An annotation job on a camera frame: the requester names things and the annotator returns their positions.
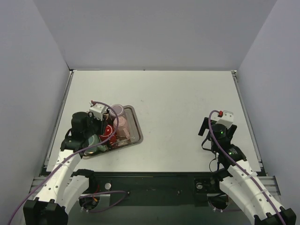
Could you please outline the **red mug black handle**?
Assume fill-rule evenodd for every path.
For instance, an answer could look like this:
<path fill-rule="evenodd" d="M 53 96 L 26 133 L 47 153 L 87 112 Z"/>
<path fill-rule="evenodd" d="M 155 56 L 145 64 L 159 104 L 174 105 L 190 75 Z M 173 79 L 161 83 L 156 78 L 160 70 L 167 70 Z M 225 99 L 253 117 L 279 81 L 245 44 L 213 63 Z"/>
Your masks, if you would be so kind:
<path fill-rule="evenodd" d="M 107 142 L 105 142 L 105 144 L 114 145 L 117 142 L 117 135 L 116 135 L 116 133 L 113 134 L 114 131 L 115 130 L 112 125 L 107 125 L 105 127 L 104 133 L 99 136 L 100 140 L 103 142 L 108 137 L 112 136 Z"/>

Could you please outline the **pink faceted mug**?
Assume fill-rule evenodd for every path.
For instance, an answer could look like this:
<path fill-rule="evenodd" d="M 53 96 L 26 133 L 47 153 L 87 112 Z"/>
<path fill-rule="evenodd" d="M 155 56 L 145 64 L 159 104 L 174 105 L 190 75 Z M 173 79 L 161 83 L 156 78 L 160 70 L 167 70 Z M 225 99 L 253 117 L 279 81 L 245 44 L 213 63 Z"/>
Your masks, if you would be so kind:
<path fill-rule="evenodd" d="M 113 127 L 116 130 L 117 136 L 130 139 L 130 131 L 128 127 L 128 121 L 125 117 L 120 116 L 113 121 Z"/>

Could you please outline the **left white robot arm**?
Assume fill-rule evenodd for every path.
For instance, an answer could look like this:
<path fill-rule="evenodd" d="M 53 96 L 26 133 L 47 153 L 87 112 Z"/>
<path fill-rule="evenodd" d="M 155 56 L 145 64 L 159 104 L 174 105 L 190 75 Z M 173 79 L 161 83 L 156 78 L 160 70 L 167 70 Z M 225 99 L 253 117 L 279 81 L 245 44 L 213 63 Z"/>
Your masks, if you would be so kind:
<path fill-rule="evenodd" d="M 92 170 L 74 171 L 84 155 L 84 148 L 97 148 L 99 135 L 107 125 L 106 117 L 92 112 L 72 115 L 71 128 L 61 143 L 52 172 L 33 200 L 27 200 L 23 214 L 27 225 L 66 225 L 70 209 L 81 194 L 99 190 Z"/>

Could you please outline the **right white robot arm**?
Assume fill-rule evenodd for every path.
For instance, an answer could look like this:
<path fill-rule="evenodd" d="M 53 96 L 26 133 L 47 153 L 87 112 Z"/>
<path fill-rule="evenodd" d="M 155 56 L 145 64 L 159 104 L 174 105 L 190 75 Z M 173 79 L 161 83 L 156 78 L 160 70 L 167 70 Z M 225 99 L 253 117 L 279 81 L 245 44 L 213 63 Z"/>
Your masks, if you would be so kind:
<path fill-rule="evenodd" d="M 209 151 L 223 167 L 212 173 L 210 188 L 233 200 L 253 225 L 294 225 L 295 212 L 275 199 L 251 168 L 246 155 L 231 143 L 237 129 L 233 115 L 219 112 L 218 117 L 217 121 L 205 117 L 198 133 L 202 136 L 208 130 L 205 140 L 210 141 Z"/>

